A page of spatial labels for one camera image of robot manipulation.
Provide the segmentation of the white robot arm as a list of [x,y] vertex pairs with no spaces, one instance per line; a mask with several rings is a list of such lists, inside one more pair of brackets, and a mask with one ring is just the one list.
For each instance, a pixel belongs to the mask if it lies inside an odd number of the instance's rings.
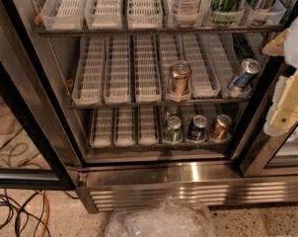
[[280,136],[298,121],[298,16],[285,31],[266,44],[262,52],[283,56],[285,63],[296,69],[290,77],[279,77],[265,118],[264,133]]

